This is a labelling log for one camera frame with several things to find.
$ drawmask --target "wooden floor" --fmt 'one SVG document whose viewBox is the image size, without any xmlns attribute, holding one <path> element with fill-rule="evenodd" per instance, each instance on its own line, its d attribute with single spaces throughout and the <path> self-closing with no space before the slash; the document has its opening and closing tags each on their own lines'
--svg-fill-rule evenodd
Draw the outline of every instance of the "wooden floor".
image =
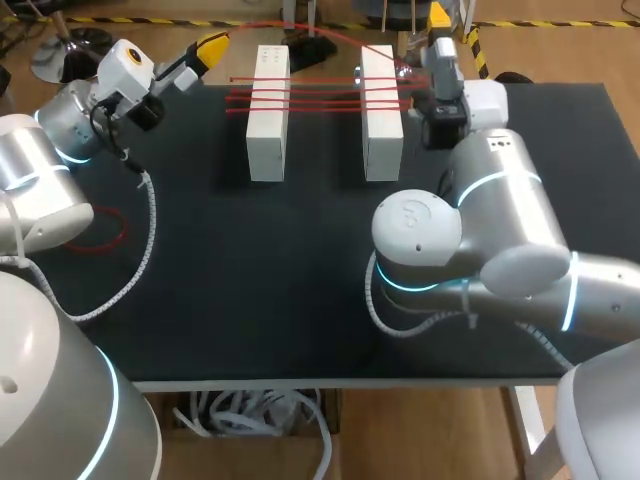
<svg viewBox="0 0 640 480">
<path fill-rule="evenodd" d="M 221 0 L 212 10 L 183 2 L 157 0 L 156 16 L 176 18 L 237 18 L 252 15 L 241 2 Z M 272 16 L 278 1 L 263 2 L 255 18 Z M 346 0 L 325 0 L 327 18 L 341 14 Z M 82 14 L 126 15 L 147 11 L 151 2 L 107 0 L 82 7 Z M 228 5 L 227 15 L 224 5 Z M 640 0 L 628 7 L 640 11 Z M 604 20 L 623 19 L 617 1 L 602 0 L 480 0 L 478 20 Z M 138 44 L 151 58 L 169 61 L 203 33 L 180 27 L 113 25 L 109 30 Z M 362 41 L 392 43 L 393 34 L 349 32 Z M 523 73 L 537 82 L 604 83 L 631 140 L 640 150 L 640 29 L 484 28 L 481 45 L 490 72 Z M 226 59 L 206 77 L 207 83 L 226 83 L 230 75 L 253 73 L 259 43 L 279 42 L 275 30 L 243 31 L 232 35 Z M 32 112 L 56 91 L 29 72 L 28 61 L 37 42 L 14 50 L 3 64 L 13 73 L 13 94 L 22 112 Z M 302 75 L 348 75 L 358 51 L 339 44 L 340 52 Z M 459 49 L 467 78 L 477 78 L 467 46 Z M 553 421 L 553 389 L 539 390 L 545 423 Z M 320 459 L 316 438 L 280 440 L 208 440 L 186 432 L 165 438 L 162 480 L 310 478 Z M 344 392 L 342 432 L 334 438 L 332 479 L 513 479 L 517 465 L 500 393 L 497 389 L 349 390 Z"/>
</svg>

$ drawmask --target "glowing blue ring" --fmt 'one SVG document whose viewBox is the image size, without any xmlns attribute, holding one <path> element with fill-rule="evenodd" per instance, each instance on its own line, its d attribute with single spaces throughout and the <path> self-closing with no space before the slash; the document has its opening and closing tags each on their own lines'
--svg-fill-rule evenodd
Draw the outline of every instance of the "glowing blue ring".
<svg viewBox="0 0 640 480">
<path fill-rule="evenodd" d="M 502 172 L 498 172 L 498 173 L 492 173 L 491 175 L 487 175 L 486 177 L 482 177 L 480 180 L 476 180 L 475 182 L 473 182 L 471 185 L 469 185 L 467 187 L 467 189 L 462 192 L 462 195 L 460 195 L 460 199 L 458 200 L 458 207 L 460 205 L 462 205 L 462 202 L 464 201 L 465 198 L 467 198 L 469 196 L 469 194 L 471 192 L 473 192 L 476 188 L 484 185 L 487 182 L 490 182 L 491 180 L 496 180 L 498 178 L 503 178 L 503 177 L 516 177 L 516 176 L 525 176 L 525 177 L 529 177 L 533 180 L 537 180 L 538 182 L 542 183 L 542 179 L 536 175 L 533 172 L 507 172 L 507 171 L 502 171 Z"/>
<path fill-rule="evenodd" d="M 393 288 L 397 288 L 398 290 L 401 290 L 403 292 L 410 292 L 410 293 L 428 292 L 429 290 L 433 290 L 438 285 L 440 285 L 439 283 L 434 283 L 433 285 L 429 285 L 426 287 L 403 287 L 402 285 L 398 285 L 397 283 L 394 283 L 391 280 L 389 280 L 389 278 L 384 273 L 382 273 L 382 269 L 380 268 L 379 263 L 376 263 L 376 268 L 378 269 L 378 273 L 380 274 L 380 277 L 386 283 L 391 285 Z"/>
<path fill-rule="evenodd" d="M 67 167 L 66 165 L 51 165 L 51 167 L 49 167 L 49 169 L 51 171 L 57 171 L 57 170 L 66 170 L 67 172 L 69 171 L 69 167 Z M 5 188 L 5 191 L 10 191 L 10 190 L 15 190 L 16 188 L 20 188 L 21 186 L 23 186 L 25 183 L 29 182 L 30 180 L 34 180 L 36 178 L 38 178 L 41 175 L 40 172 L 32 172 L 29 173 L 27 175 L 24 175 L 20 178 L 18 178 L 17 180 L 14 180 L 13 182 L 11 182 L 9 184 L 9 186 L 7 188 Z"/>
<path fill-rule="evenodd" d="M 58 155 L 60 155 L 60 158 L 62 158 L 63 160 L 66 160 L 67 162 L 71 162 L 71 163 L 76 163 L 78 165 L 82 165 L 83 163 L 87 163 L 91 160 L 90 158 L 87 158 L 86 160 L 78 160 L 77 158 L 72 158 L 66 153 L 62 153 L 57 148 L 56 148 L 56 152 L 58 152 Z"/>
<path fill-rule="evenodd" d="M 40 123 L 40 120 L 38 120 L 38 114 L 39 113 L 40 113 L 40 110 L 36 110 L 36 113 L 33 114 L 33 119 L 38 123 Z M 90 158 L 87 158 L 86 160 L 79 160 L 77 158 L 70 157 L 66 153 L 63 153 L 60 150 L 58 150 L 57 148 L 56 148 L 56 152 L 58 153 L 60 158 L 62 158 L 63 160 L 66 160 L 67 162 L 71 162 L 71 163 L 76 163 L 78 165 L 82 165 L 83 163 L 87 163 L 88 161 L 91 160 Z"/>
<path fill-rule="evenodd" d="M 562 323 L 562 331 L 566 332 L 571 327 L 573 313 L 576 309 L 576 298 L 578 296 L 578 252 L 571 253 L 571 266 L 569 273 L 571 274 L 571 287 L 569 287 L 569 301 L 567 302 L 567 311 L 564 314 L 564 322 Z"/>
<path fill-rule="evenodd" d="M 102 441 L 96 450 L 96 453 L 93 455 L 93 458 L 84 469 L 84 471 L 78 477 L 78 480 L 86 480 L 93 470 L 98 465 L 98 462 L 104 455 L 105 450 L 107 449 L 107 445 L 109 444 L 109 440 L 111 440 L 111 436 L 113 435 L 113 430 L 116 426 L 116 418 L 118 417 L 118 405 L 120 404 L 120 391 L 118 388 L 118 379 L 116 378 L 116 371 L 111 364 L 111 361 L 107 358 L 102 350 L 98 348 L 98 351 L 104 357 L 105 362 L 107 363 L 107 367 L 109 368 L 109 373 L 111 373 L 111 383 L 113 383 L 113 405 L 111 405 L 111 416 L 109 417 L 109 423 L 107 424 L 107 430 L 104 432 L 104 437 L 102 437 Z"/>
</svg>

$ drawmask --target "white cylinder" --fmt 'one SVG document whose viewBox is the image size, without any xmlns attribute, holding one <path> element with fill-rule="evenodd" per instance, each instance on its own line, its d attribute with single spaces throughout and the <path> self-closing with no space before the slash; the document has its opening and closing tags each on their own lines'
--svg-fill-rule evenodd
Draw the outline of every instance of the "white cylinder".
<svg viewBox="0 0 640 480">
<path fill-rule="evenodd" d="M 154 480 L 147 401 L 45 296 L 0 272 L 0 476 Z"/>
</svg>

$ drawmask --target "chair base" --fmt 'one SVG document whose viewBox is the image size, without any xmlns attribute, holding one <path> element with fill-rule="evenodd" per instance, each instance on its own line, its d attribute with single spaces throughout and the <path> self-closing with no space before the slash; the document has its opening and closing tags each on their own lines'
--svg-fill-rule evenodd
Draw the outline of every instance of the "chair base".
<svg viewBox="0 0 640 480">
<path fill-rule="evenodd" d="M 74 28 L 69 38 L 56 35 L 40 45 L 31 59 L 31 71 L 49 83 L 93 78 L 113 43 L 111 34 L 104 30 Z"/>
</svg>

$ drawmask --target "red rod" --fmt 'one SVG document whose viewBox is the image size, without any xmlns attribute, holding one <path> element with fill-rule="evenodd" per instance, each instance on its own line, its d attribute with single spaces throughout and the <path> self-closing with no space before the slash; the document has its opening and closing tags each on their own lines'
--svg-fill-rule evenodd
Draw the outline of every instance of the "red rod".
<svg viewBox="0 0 640 480">
<path fill-rule="evenodd" d="M 321 83 L 329 83 L 335 84 L 337 82 L 347 82 L 347 85 L 353 84 L 356 77 L 324 77 L 324 78 L 296 78 L 295 82 L 298 84 L 321 84 Z M 286 81 L 291 80 L 291 78 L 257 78 L 257 77 L 229 77 L 230 82 L 245 82 L 245 81 Z M 370 78 L 360 78 L 360 80 L 411 80 L 414 82 L 422 81 L 426 82 L 427 77 L 370 77 Z"/>
<path fill-rule="evenodd" d="M 282 21 L 270 20 L 270 21 L 265 21 L 265 22 L 247 23 L 245 25 L 240 25 L 238 27 L 235 27 L 234 30 L 244 30 L 244 29 L 247 29 L 247 28 L 263 28 L 263 27 L 281 27 L 281 28 L 295 27 L 295 28 L 300 28 L 302 30 L 310 30 L 310 31 L 314 31 L 314 32 L 319 32 L 319 33 L 321 33 L 323 35 L 326 35 L 328 37 L 339 38 L 343 42 L 348 43 L 350 45 L 354 45 L 354 46 L 360 47 L 360 48 L 367 48 L 367 49 L 371 50 L 372 52 L 375 52 L 378 55 L 391 60 L 396 65 L 400 65 L 402 67 L 411 68 L 411 66 L 408 63 L 406 63 L 405 61 L 393 58 L 391 55 L 387 55 L 386 53 L 379 52 L 378 50 L 373 48 L 371 45 L 367 45 L 365 43 L 359 42 L 358 40 L 355 40 L 355 39 L 353 39 L 351 37 L 348 37 L 346 35 L 342 35 L 342 34 L 340 34 L 338 32 L 334 32 L 332 30 L 327 30 L 325 28 L 319 28 L 319 27 L 310 27 L 309 25 L 306 25 L 304 23 L 282 22 Z"/>
<path fill-rule="evenodd" d="M 406 112 L 407 107 L 364 107 L 364 108 L 227 108 L 227 113 L 245 113 L 245 112 L 362 112 L 363 110 L 395 110 Z"/>
<path fill-rule="evenodd" d="M 426 87 L 426 84 L 411 84 L 411 85 L 398 85 L 397 87 L 379 87 L 379 88 L 363 88 L 362 90 L 301 90 L 301 89 L 287 89 L 287 88 L 251 88 L 251 85 L 247 85 L 246 88 L 232 88 L 230 94 L 241 94 L 251 92 L 289 92 L 300 95 L 349 95 L 357 94 L 359 92 L 380 92 L 383 90 L 412 90 L 415 87 Z"/>
<path fill-rule="evenodd" d="M 281 99 L 281 98 L 252 98 L 250 96 L 241 96 L 241 97 L 233 97 L 228 96 L 225 97 L 225 100 L 245 100 L 251 101 L 255 100 L 257 102 L 285 102 L 285 103 L 311 103 L 311 104 L 322 104 L 322 105 L 353 105 L 360 104 L 363 100 L 354 99 L 354 100 L 305 100 L 305 99 Z M 366 103 L 400 103 L 400 104 L 409 104 L 409 99 L 401 99 L 401 100 L 367 100 Z"/>
</svg>

